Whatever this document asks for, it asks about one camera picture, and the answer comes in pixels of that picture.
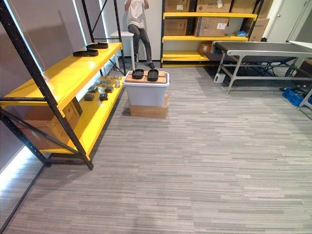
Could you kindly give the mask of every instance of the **white t-shirt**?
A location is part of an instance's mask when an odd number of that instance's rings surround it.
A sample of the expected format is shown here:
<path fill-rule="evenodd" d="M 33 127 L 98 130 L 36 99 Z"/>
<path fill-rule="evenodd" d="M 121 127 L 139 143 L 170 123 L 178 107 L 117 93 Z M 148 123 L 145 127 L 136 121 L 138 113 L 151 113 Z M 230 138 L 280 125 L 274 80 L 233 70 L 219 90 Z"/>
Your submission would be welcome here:
<path fill-rule="evenodd" d="M 144 28 L 144 0 L 131 0 L 128 10 L 127 25 L 134 24 L 139 28 Z"/>

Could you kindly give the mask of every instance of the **plastic storage bin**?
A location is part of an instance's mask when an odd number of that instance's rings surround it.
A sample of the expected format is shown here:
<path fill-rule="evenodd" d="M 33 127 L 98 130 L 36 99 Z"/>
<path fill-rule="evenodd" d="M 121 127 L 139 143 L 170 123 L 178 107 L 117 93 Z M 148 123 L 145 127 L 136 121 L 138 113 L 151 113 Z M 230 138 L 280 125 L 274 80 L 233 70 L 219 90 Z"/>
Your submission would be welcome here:
<path fill-rule="evenodd" d="M 299 97 L 289 87 L 283 92 L 283 97 L 286 98 L 294 106 L 299 106 L 303 100 L 303 98 Z M 312 97 L 309 98 L 309 103 L 312 104 Z"/>
<path fill-rule="evenodd" d="M 133 106 L 163 106 L 166 88 L 170 85 L 169 73 L 165 72 L 167 82 L 159 83 L 131 83 L 123 81 L 126 87 L 130 105 Z"/>

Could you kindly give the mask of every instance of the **diagonal support bar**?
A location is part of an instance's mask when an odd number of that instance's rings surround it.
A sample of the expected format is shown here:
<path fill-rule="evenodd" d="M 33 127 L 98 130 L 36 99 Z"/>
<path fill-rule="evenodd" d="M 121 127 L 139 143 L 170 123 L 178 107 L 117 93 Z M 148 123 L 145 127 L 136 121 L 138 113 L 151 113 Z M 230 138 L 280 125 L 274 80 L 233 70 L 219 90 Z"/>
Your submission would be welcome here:
<path fill-rule="evenodd" d="M 65 149 L 67 149 L 67 150 L 73 152 L 74 154 L 79 154 L 79 152 L 78 152 L 77 150 L 75 150 L 75 149 L 69 147 L 68 145 L 64 144 L 63 142 L 61 142 L 61 141 L 55 139 L 54 137 L 52 137 L 52 136 L 46 134 L 45 132 L 43 132 L 43 131 L 41 131 L 40 129 L 38 129 L 38 128 L 32 126 L 31 124 L 29 124 L 29 123 L 27 123 L 27 122 L 25 122 L 24 120 L 20 119 L 19 117 L 15 116 L 15 115 L 13 115 L 13 114 L 11 114 L 11 113 L 9 113 L 9 112 L 7 112 L 7 111 L 4 110 L 4 109 L 0 109 L 0 110 L 1 110 L 1 113 L 3 113 L 4 115 L 6 115 L 8 118 L 10 118 L 10 119 L 16 121 L 17 123 L 19 123 L 19 124 L 25 126 L 25 127 L 28 128 L 28 129 L 30 129 L 30 130 L 32 130 L 32 131 L 34 131 L 34 132 L 40 134 L 41 136 L 43 136 L 44 138 L 48 139 L 49 141 L 51 141 L 51 142 L 53 142 L 53 143 L 55 143 L 55 144 L 57 144 L 57 145 L 59 145 L 59 146 L 65 148 Z"/>
<path fill-rule="evenodd" d="M 48 162 L 45 156 L 27 139 L 24 133 L 12 122 L 12 120 L 6 116 L 0 109 L 0 119 L 10 129 L 10 131 L 21 141 L 27 148 L 46 166 L 50 167 L 51 164 Z"/>

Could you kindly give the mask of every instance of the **gray table top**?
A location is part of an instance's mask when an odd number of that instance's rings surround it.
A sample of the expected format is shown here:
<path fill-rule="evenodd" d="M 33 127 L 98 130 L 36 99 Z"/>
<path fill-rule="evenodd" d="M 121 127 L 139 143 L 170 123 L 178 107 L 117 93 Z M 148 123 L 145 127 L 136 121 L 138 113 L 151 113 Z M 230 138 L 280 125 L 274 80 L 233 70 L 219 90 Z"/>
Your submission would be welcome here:
<path fill-rule="evenodd" d="M 291 43 L 217 41 L 214 45 L 232 56 L 312 57 L 312 49 Z"/>

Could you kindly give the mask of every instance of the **metal table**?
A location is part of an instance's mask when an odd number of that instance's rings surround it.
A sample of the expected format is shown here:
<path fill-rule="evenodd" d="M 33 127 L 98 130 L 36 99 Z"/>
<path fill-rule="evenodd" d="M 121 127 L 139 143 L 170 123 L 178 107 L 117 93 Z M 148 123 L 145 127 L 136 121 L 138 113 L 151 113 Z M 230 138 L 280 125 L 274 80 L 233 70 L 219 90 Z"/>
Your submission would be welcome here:
<path fill-rule="evenodd" d="M 233 42 L 233 41 L 215 41 L 214 46 L 222 51 L 221 62 L 216 76 L 220 73 L 221 69 L 231 78 L 227 94 L 229 93 L 233 82 L 237 79 L 281 79 L 281 80 L 310 80 L 312 78 L 307 77 L 292 77 L 291 73 L 295 70 L 299 70 L 295 66 L 295 63 L 299 58 L 312 57 L 312 49 L 304 46 L 300 46 L 293 43 L 270 43 L 270 42 Z M 228 55 L 236 64 L 223 64 L 225 56 Z M 248 60 L 254 57 L 254 62 L 257 62 L 257 57 L 293 57 L 291 65 L 287 63 L 272 65 L 268 63 L 262 64 L 242 64 L 243 59 L 248 56 Z M 231 73 L 226 67 L 235 67 L 233 73 Z M 257 77 L 257 76 L 237 76 L 237 71 L 240 67 L 285 67 L 288 68 L 285 76 L 277 77 Z"/>

